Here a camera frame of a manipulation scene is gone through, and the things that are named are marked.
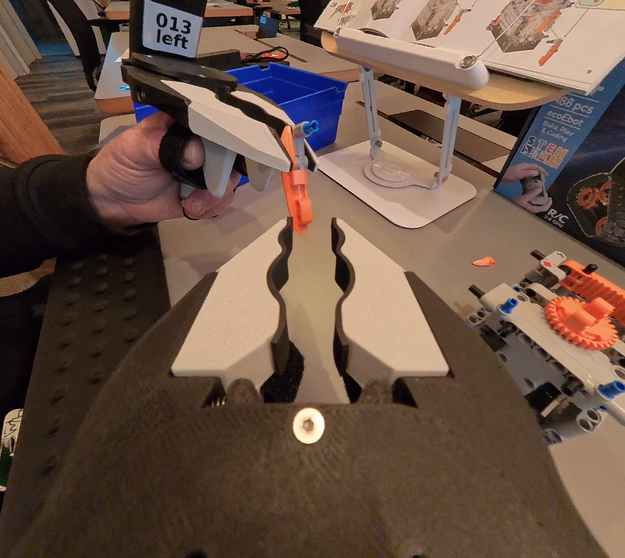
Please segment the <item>grey orange toy robot model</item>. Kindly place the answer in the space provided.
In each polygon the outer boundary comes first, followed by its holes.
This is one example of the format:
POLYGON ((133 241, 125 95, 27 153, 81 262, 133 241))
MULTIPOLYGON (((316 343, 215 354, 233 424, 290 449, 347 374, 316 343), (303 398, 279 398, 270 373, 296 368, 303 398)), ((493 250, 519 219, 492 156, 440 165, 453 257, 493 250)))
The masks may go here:
POLYGON ((519 282, 469 291, 467 323, 520 389, 548 445, 624 425, 624 290, 559 251, 519 282))

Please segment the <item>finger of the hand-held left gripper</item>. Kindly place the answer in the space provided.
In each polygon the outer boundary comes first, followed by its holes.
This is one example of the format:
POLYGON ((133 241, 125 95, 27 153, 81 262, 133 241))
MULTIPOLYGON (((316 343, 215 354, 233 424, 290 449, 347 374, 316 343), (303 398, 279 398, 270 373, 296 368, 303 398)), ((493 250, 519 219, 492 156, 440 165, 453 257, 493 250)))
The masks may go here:
POLYGON ((294 159, 295 169, 308 169, 311 172, 317 170, 317 156, 309 147, 307 137, 319 130, 316 120, 312 122, 301 122, 294 124, 289 116, 278 105, 270 101, 265 96, 249 91, 238 89, 238 98, 259 106, 265 113, 277 117, 285 124, 289 124, 293 130, 294 148, 296 158, 294 159))
POLYGON ((239 99, 238 90, 222 87, 225 97, 219 98, 214 90, 179 80, 161 83, 190 101, 188 121, 193 133, 279 171, 292 170, 292 160, 281 142, 289 124, 239 99))

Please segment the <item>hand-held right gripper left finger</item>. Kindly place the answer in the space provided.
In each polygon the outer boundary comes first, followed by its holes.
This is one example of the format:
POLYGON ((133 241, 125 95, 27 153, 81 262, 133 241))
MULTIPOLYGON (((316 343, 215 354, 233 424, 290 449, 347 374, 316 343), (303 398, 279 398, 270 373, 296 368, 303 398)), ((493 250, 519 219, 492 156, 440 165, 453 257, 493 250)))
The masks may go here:
POLYGON ((209 278, 213 283, 171 366, 178 377, 238 379, 261 392, 297 392, 304 361, 289 339, 285 302, 293 219, 279 221, 209 278))

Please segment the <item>wooden slatted panel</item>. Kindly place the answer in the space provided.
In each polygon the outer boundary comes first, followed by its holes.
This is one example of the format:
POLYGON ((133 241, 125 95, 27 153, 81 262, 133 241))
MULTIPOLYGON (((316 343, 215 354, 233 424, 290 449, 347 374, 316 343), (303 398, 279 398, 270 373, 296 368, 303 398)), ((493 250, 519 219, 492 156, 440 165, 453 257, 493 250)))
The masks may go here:
POLYGON ((64 155, 41 117, 1 64, 1 156, 23 163, 44 155, 64 155))

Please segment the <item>black office chair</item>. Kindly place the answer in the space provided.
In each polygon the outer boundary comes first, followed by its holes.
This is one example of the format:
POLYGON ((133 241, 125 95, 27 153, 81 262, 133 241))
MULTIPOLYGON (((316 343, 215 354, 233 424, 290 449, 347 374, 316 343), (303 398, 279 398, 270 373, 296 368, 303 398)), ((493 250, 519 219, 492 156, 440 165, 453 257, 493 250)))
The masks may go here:
POLYGON ((74 37, 87 83, 95 91, 103 60, 92 25, 74 0, 47 1, 54 7, 74 37))
POLYGON ((298 0, 300 7, 300 40, 321 47, 320 29, 314 25, 323 11, 322 0, 298 0))

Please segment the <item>person's left hand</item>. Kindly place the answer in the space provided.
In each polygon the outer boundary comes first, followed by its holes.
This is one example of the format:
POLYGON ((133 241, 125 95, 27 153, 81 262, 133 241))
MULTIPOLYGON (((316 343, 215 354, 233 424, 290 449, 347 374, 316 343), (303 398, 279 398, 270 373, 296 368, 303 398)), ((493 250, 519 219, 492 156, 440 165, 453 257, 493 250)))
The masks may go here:
POLYGON ((205 219, 230 206, 240 180, 237 171, 230 173, 222 198, 196 189, 181 202, 180 184, 159 159, 160 141, 172 124, 172 117, 158 112, 121 133, 91 160, 86 186, 90 203, 104 223, 126 228, 183 215, 205 219))

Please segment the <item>black perforated board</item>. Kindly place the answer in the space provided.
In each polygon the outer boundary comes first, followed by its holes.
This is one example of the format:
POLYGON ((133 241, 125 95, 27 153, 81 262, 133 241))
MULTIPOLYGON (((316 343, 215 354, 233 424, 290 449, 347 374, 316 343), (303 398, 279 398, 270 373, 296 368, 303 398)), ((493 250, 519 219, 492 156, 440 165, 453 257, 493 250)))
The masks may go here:
POLYGON ((43 508, 104 383, 169 306, 156 228, 58 260, 7 479, 2 557, 43 508))

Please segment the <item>orange grey claw assembly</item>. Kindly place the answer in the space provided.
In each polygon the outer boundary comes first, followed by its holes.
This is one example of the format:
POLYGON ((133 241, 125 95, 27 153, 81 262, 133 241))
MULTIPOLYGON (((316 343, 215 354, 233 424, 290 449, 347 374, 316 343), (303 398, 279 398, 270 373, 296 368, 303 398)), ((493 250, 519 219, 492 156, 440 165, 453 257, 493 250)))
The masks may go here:
POLYGON ((307 170, 317 169, 317 158, 306 140, 318 130, 319 123, 313 120, 288 125, 281 136, 281 142, 293 163, 292 170, 282 172, 287 208, 293 218, 294 230, 300 234, 305 234, 313 221, 312 204, 307 192, 307 170))

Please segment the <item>white wooden book stand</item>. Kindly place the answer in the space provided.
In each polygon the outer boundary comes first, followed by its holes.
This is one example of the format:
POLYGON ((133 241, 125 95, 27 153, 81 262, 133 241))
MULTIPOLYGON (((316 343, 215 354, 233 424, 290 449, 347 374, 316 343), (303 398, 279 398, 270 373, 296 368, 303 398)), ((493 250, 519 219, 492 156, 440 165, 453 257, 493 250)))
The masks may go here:
POLYGON ((496 90, 479 55, 425 47, 360 26, 323 30, 330 55, 359 66, 369 140, 326 154, 319 169, 396 226, 418 229, 476 196, 451 174, 461 102, 477 102, 496 90), (384 141, 378 121, 374 71, 426 85, 446 94, 438 166, 384 141))

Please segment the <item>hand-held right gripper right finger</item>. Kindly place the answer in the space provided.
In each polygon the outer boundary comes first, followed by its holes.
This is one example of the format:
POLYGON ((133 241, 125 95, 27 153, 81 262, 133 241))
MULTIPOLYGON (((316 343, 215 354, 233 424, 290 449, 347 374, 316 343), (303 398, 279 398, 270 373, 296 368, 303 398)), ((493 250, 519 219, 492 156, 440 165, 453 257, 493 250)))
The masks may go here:
POLYGON ((345 221, 331 222, 335 281, 342 290, 333 351, 349 396, 368 382, 447 376, 449 365, 406 272, 345 221))

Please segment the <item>dark blue robot kit box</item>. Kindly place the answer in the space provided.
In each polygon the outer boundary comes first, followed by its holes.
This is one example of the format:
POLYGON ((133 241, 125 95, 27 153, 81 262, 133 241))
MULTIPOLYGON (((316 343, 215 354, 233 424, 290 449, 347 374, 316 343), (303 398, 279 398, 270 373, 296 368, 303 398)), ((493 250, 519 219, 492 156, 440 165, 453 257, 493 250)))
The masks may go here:
POLYGON ((495 190, 624 265, 624 61, 535 110, 495 190))

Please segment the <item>blue tagged parts bin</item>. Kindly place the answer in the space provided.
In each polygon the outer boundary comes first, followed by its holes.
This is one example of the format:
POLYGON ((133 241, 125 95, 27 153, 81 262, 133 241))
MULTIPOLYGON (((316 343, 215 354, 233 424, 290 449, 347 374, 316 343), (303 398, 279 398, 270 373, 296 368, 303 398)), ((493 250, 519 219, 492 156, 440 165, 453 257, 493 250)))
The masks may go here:
MULTIPOLYGON (((270 63, 266 68, 241 67, 227 73, 238 82, 230 92, 245 87, 259 93, 280 106, 294 124, 316 120, 319 130, 307 137, 313 152, 335 141, 347 83, 278 63, 270 63)), ((203 165, 203 139, 192 132, 181 160, 185 170, 193 171, 203 165)), ((211 193, 212 188, 206 178, 206 189, 211 193)))

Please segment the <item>person's left forearm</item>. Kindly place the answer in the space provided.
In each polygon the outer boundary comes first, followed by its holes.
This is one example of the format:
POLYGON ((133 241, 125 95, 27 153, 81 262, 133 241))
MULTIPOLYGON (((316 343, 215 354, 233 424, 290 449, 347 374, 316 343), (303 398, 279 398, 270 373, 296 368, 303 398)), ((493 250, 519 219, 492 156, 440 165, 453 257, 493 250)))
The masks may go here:
POLYGON ((1 167, 1 277, 32 271, 46 259, 119 234, 89 202, 91 160, 49 155, 14 169, 1 167))

